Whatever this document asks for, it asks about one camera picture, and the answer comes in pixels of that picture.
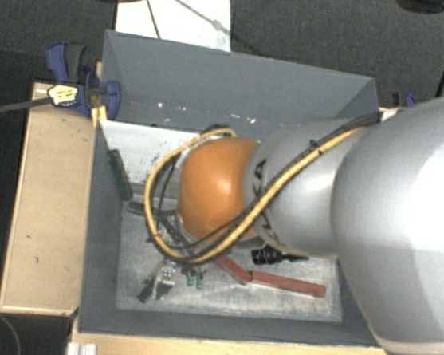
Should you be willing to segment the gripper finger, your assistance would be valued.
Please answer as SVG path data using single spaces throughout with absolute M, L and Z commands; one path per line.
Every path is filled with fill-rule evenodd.
M 158 301 L 163 299 L 175 286 L 176 269 L 170 266 L 162 266 L 155 278 L 153 298 Z
M 142 290 L 137 295 L 137 299 L 143 304 L 155 297 L 156 283 L 154 278 L 148 278 L 143 282 Z

